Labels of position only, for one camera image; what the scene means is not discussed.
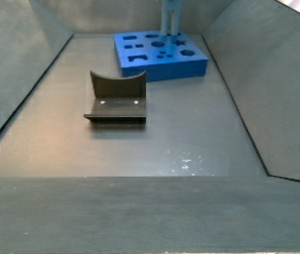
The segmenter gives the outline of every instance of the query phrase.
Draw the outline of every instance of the gray surface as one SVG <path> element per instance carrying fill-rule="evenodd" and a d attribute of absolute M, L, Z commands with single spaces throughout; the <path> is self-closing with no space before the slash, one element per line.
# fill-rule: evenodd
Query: gray surface
<path fill-rule="evenodd" d="M 234 0 L 205 37 L 268 171 L 300 180 L 300 14 Z"/>
<path fill-rule="evenodd" d="M 108 34 L 161 29 L 161 0 L 41 0 L 75 33 Z M 199 34 L 232 0 L 186 0 L 182 29 Z"/>
<path fill-rule="evenodd" d="M 0 136 L 0 177 L 265 177 L 213 61 L 205 77 L 147 84 L 144 128 L 82 117 L 91 70 L 119 75 L 111 36 L 75 36 L 67 45 Z"/>
<path fill-rule="evenodd" d="M 39 1 L 0 1 L 0 128 L 71 35 Z"/>
<path fill-rule="evenodd" d="M 300 184 L 0 179 L 0 253 L 300 252 Z"/>

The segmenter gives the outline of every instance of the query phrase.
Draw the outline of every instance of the metal wall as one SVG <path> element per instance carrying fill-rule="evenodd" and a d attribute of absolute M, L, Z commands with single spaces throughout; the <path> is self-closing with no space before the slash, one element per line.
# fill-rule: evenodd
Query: metal wall
<path fill-rule="evenodd" d="M 268 171 L 300 180 L 300 14 L 234 0 L 205 38 Z"/>
<path fill-rule="evenodd" d="M 0 1 L 0 129 L 71 35 L 39 1 Z"/>
<path fill-rule="evenodd" d="M 76 33 L 159 30 L 161 0 L 40 0 Z M 232 0 L 186 0 L 182 29 L 201 34 Z"/>

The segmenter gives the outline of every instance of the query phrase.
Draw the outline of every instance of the bin floor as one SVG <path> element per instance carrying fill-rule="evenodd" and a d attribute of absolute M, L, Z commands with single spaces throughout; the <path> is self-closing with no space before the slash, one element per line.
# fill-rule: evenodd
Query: bin floor
<path fill-rule="evenodd" d="M 213 60 L 205 77 L 147 83 L 144 125 L 83 118 L 91 70 L 120 76 L 108 35 L 70 41 L 0 134 L 0 177 L 266 176 Z"/>
<path fill-rule="evenodd" d="M 0 253 L 300 253 L 300 183 L 0 179 Z"/>

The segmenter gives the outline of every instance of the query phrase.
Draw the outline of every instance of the blue block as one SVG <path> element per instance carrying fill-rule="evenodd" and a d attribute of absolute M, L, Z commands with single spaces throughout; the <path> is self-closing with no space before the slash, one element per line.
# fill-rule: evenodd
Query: blue block
<path fill-rule="evenodd" d="M 146 70 L 147 81 L 167 80 L 206 74 L 209 58 L 189 36 L 161 36 L 159 31 L 114 35 L 122 76 Z"/>

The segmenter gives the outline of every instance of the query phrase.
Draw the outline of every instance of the cutout slot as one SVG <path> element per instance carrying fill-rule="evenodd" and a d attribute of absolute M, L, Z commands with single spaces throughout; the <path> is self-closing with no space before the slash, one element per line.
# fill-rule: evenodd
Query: cutout slot
<path fill-rule="evenodd" d="M 124 41 L 130 41 L 130 40 L 135 40 L 135 39 L 136 39 L 136 36 L 124 36 L 123 37 Z"/>
<path fill-rule="evenodd" d="M 185 42 L 185 41 L 179 41 L 179 40 L 177 40 L 177 41 L 174 42 L 174 44 L 175 44 L 177 46 L 181 46 L 181 45 L 185 45 L 185 44 L 186 44 L 186 42 Z"/>
<path fill-rule="evenodd" d="M 183 51 L 181 51 L 181 54 L 182 54 L 182 56 L 191 57 L 195 53 L 193 51 L 183 50 Z"/>
<path fill-rule="evenodd" d="M 167 36 L 171 36 L 171 34 L 167 34 Z M 178 35 L 177 36 L 181 36 L 181 33 L 178 33 Z"/>
<path fill-rule="evenodd" d="M 158 38 L 159 36 L 158 35 L 146 35 L 144 37 L 146 38 Z"/>
<path fill-rule="evenodd" d="M 154 42 L 154 43 L 151 43 L 151 46 L 155 47 L 155 48 L 162 48 L 162 47 L 166 46 L 166 44 L 162 43 L 162 42 Z"/>
<path fill-rule="evenodd" d="M 127 57 L 130 62 L 134 62 L 135 60 L 147 60 L 147 56 L 146 55 L 139 55 L 139 56 L 131 56 Z"/>

